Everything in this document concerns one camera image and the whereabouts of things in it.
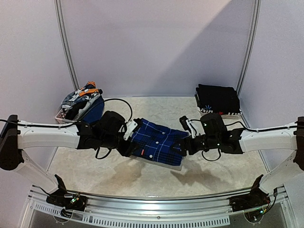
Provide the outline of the blue plaid garment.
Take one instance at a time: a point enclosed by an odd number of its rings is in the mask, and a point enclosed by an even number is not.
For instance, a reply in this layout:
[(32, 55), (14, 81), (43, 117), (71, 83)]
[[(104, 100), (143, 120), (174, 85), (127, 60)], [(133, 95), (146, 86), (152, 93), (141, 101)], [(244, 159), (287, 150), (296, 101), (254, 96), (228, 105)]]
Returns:
[(132, 156), (170, 166), (180, 166), (183, 156), (174, 153), (170, 146), (189, 136), (187, 132), (157, 125), (141, 118), (141, 127), (133, 133), (131, 142), (138, 145)]

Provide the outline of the black t-shirt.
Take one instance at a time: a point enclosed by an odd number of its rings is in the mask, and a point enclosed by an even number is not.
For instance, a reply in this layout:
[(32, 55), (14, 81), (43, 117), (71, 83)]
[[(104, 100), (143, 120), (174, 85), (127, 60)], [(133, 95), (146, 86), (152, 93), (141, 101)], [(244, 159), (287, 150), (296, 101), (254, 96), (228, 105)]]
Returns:
[(201, 110), (212, 110), (214, 113), (237, 113), (240, 101), (232, 87), (202, 85), (196, 87), (197, 107)]

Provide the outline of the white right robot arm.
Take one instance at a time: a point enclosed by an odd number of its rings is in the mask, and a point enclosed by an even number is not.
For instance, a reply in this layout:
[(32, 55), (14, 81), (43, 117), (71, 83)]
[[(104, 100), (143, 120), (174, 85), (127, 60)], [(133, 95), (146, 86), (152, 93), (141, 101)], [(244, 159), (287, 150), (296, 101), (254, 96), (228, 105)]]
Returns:
[(227, 130), (221, 115), (209, 113), (199, 120), (204, 134), (196, 136), (191, 121), (183, 116), (180, 123), (191, 135), (177, 140), (171, 146), (181, 156), (194, 155), (199, 151), (218, 149), (228, 154), (243, 154), (257, 150), (291, 150), (292, 154), (266, 175), (258, 177), (250, 193), (246, 195), (249, 207), (256, 207), (264, 197), (285, 181), (304, 172), (304, 119), (299, 117), (294, 123), (264, 128), (245, 127)]

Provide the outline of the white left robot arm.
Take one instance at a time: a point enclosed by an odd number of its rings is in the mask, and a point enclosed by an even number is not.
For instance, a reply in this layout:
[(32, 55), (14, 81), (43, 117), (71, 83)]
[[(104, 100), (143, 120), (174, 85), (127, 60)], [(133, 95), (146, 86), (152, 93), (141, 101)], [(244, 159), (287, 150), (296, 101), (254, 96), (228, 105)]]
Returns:
[(138, 127), (130, 119), (107, 111), (96, 123), (83, 120), (68, 124), (41, 124), (21, 121), (17, 115), (4, 120), (0, 133), (0, 167), (14, 171), (39, 186), (60, 206), (67, 206), (71, 197), (65, 192), (63, 181), (48, 174), (33, 162), (25, 149), (34, 147), (67, 147), (77, 150), (100, 148), (116, 149), (122, 156), (130, 156), (129, 137)]

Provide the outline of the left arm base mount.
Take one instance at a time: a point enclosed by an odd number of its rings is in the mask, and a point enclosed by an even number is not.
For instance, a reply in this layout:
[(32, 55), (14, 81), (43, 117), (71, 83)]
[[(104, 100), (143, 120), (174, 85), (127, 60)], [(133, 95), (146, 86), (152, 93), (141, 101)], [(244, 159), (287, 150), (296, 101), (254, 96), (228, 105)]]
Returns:
[(67, 193), (66, 190), (58, 189), (47, 196), (46, 202), (55, 206), (64, 208), (65, 210), (84, 211), (88, 198), (77, 193)]

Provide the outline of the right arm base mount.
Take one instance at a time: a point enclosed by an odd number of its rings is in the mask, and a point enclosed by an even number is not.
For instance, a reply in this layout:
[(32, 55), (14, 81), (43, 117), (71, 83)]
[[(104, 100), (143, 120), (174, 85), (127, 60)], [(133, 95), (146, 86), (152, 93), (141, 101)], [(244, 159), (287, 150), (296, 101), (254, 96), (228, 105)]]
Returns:
[(253, 209), (257, 207), (263, 207), (264, 205), (266, 205), (266, 207), (262, 208), (259, 212), (260, 214), (265, 214), (275, 204), (277, 195), (278, 195), (277, 189), (274, 189), (273, 204), (271, 204), (269, 194), (265, 194), (264, 192), (261, 191), (251, 191), (248, 194), (230, 197), (228, 200), (229, 200), (229, 205), (232, 207), (233, 212)]

